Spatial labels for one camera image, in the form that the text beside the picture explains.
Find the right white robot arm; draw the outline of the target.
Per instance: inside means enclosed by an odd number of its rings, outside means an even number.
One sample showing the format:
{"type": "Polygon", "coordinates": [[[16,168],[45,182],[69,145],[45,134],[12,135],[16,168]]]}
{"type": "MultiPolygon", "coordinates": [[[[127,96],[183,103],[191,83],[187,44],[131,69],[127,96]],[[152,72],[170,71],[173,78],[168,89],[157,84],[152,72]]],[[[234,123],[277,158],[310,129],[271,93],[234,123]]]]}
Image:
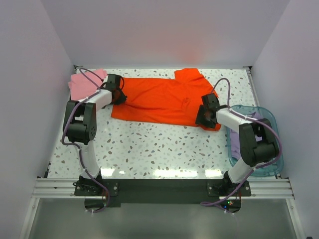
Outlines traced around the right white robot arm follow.
{"type": "Polygon", "coordinates": [[[224,173],[222,179],[223,192],[232,196],[255,169],[279,160],[282,154],[281,142],[268,119],[255,119],[240,114],[227,105],[221,105],[213,93],[201,99],[196,124],[207,128],[222,124],[239,135],[240,158],[224,173]]]}

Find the orange t shirt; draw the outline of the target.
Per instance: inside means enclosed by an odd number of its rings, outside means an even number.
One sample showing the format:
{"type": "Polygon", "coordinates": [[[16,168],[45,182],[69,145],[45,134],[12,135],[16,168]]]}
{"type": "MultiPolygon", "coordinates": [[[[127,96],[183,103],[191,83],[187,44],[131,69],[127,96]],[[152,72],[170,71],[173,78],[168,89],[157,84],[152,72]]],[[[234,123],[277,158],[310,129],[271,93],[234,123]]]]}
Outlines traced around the orange t shirt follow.
{"type": "Polygon", "coordinates": [[[123,92],[127,99],[113,106],[111,117],[197,127],[201,98],[212,89],[196,68],[176,70],[173,79],[125,78],[123,92]]]}

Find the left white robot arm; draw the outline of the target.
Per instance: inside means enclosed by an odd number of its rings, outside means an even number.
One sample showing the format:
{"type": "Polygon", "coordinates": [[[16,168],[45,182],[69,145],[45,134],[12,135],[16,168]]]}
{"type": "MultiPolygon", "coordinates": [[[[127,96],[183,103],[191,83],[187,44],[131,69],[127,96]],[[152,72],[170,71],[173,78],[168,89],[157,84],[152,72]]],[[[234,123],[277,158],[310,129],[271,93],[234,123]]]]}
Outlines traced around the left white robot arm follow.
{"type": "Polygon", "coordinates": [[[91,195],[99,195],[103,191],[94,152],[97,112],[107,105],[124,103],[127,99],[124,85],[122,76],[107,74],[103,69],[90,71],[81,68],[69,82],[71,96],[66,105],[61,142],[78,150],[82,170],[80,179],[88,179],[85,188],[91,195]]]}

